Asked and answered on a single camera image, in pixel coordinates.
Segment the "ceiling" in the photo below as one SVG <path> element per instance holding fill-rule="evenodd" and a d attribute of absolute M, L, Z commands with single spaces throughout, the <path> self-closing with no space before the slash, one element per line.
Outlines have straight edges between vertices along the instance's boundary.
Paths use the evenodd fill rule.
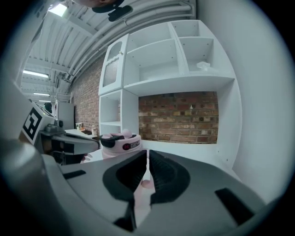
<path fill-rule="evenodd" d="M 46 15 L 25 66 L 25 70 L 49 75 L 48 79 L 23 75 L 22 92 L 33 101 L 54 102 L 56 93 L 66 93 L 70 83 L 121 36 L 152 24 L 195 18 L 195 0 L 125 0 L 121 6 L 130 5 L 133 12 L 113 23 L 107 13 L 95 13 L 69 0 L 65 4 L 63 17 Z"/>

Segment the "bottle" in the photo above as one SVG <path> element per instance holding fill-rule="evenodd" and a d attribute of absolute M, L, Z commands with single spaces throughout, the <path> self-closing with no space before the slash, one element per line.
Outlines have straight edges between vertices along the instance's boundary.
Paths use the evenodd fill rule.
<path fill-rule="evenodd" d="M 97 136 L 97 129 L 95 127 L 95 125 L 92 125 L 92 135 L 96 135 Z"/>

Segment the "cabinet door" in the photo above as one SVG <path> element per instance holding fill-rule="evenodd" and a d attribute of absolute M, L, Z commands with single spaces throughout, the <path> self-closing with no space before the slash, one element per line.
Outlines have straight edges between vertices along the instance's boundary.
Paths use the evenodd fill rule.
<path fill-rule="evenodd" d="M 123 69 L 129 34 L 111 44 L 106 52 L 100 76 L 98 95 L 123 87 Z"/>

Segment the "white wall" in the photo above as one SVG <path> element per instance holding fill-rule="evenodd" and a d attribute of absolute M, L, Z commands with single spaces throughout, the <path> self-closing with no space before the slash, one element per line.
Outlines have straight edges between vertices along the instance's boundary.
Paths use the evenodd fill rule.
<path fill-rule="evenodd" d="M 294 65 L 251 2 L 200 0 L 199 18 L 227 52 L 240 87 L 242 136 L 233 170 L 269 202 L 283 193 L 294 170 Z"/>

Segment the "white pipe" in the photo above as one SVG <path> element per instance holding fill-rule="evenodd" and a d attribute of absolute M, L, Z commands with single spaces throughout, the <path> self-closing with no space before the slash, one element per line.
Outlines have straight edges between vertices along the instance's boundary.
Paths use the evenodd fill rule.
<path fill-rule="evenodd" d="M 163 3 L 166 3 L 166 2 L 172 2 L 172 1 L 171 0 L 161 0 L 160 4 L 163 4 Z M 154 0 L 154 1 L 145 2 L 143 4 L 140 4 L 139 6 L 135 6 L 133 8 L 133 12 L 130 13 L 129 15 L 127 15 L 127 17 L 130 18 L 131 16 L 133 16 L 135 14 L 138 14 L 139 13 L 138 11 L 146 10 L 149 7 L 154 7 L 155 8 L 155 6 L 157 6 L 158 4 L 159 4 L 159 0 Z M 69 74 L 71 74 L 72 70 L 74 69 L 74 67 L 76 66 L 76 64 L 80 60 L 80 58 L 85 54 L 87 49 L 94 43 L 95 39 L 100 37 L 103 33 L 105 33 L 111 27 L 117 25 L 118 23 L 119 22 L 109 22 L 109 23 L 107 23 L 98 32 L 96 32 L 91 37 L 91 39 L 89 39 L 89 41 L 85 44 L 85 46 L 82 48 L 82 50 L 79 52 L 79 54 L 76 56 L 75 60 L 73 61 L 72 65 L 71 65 L 71 67 L 70 67 L 70 69 L 68 71 L 68 74 L 65 76 L 66 79 L 68 78 Z"/>
<path fill-rule="evenodd" d="M 136 28 L 140 28 L 140 27 L 142 27 L 142 26 L 144 26 L 144 25 L 147 25 L 147 24 L 150 24 L 150 23 L 153 23 L 153 22 L 157 22 L 157 21 L 161 21 L 161 20 L 166 20 L 166 19 L 170 19 L 170 18 L 183 18 L 183 17 L 193 17 L 194 16 L 194 14 L 182 14 L 182 15 L 173 15 L 173 16 L 166 16 L 166 17 L 161 17 L 161 18 L 157 18 L 157 19 L 152 19 L 152 20 L 149 20 L 149 21 L 147 21 L 147 22 L 144 22 L 144 23 L 141 23 L 141 24 L 139 24 L 139 25 L 137 25 L 137 26 L 134 26 L 134 27 L 132 27 L 132 28 L 130 28 L 130 29 L 128 29 L 127 31 L 125 31 L 124 33 L 121 33 L 121 34 L 119 34 L 118 36 L 116 36 L 116 37 L 114 37 L 114 38 L 112 38 L 110 41 L 108 41 L 108 43 L 106 43 L 106 44 L 104 44 L 102 47 L 100 47 L 94 54 L 92 54 L 88 59 L 87 59 L 87 61 L 86 62 L 84 62 L 84 64 L 80 67 L 80 69 L 79 69 L 79 71 L 92 59 L 92 58 L 94 58 L 95 56 L 96 56 L 96 54 L 97 53 L 99 53 L 99 55 L 97 56 L 97 58 L 99 58 L 105 51 L 106 51 L 106 49 L 105 49 L 105 47 L 107 47 L 107 46 L 109 46 L 111 43 L 113 43 L 114 41 L 116 41 L 117 39 L 119 39 L 119 38 L 121 38 L 122 36 L 124 36 L 126 33 L 128 33 L 128 32 L 130 32 L 130 31 L 133 31 L 134 29 L 136 29 Z"/>
<path fill-rule="evenodd" d="M 175 11 L 189 11 L 191 10 L 190 6 L 170 6 L 170 7 L 164 7 L 164 8 L 160 8 L 157 10 L 152 10 L 149 12 L 146 12 L 144 14 L 135 16 L 132 19 L 129 19 L 125 22 L 125 24 L 120 24 L 119 27 L 114 28 L 113 30 L 111 30 L 110 32 L 108 32 L 104 37 L 102 37 L 97 43 L 95 43 L 92 48 L 84 55 L 84 57 L 80 60 L 79 64 L 77 65 L 77 67 L 75 68 L 75 70 L 73 71 L 73 74 L 70 76 L 69 80 L 72 80 L 72 78 L 77 74 L 77 72 L 80 70 L 80 68 L 82 67 L 82 65 L 84 65 L 84 62 L 87 60 L 87 58 L 95 51 L 97 50 L 97 48 L 100 46 L 100 44 L 104 41 L 107 41 L 107 39 L 111 38 L 112 35 L 120 30 L 123 30 L 126 26 L 129 26 L 133 23 L 136 23 L 140 20 L 152 17 L 157 15 L 159 12 L 160 13 L 168 13 L 168 12 L 175 12 Z"/>

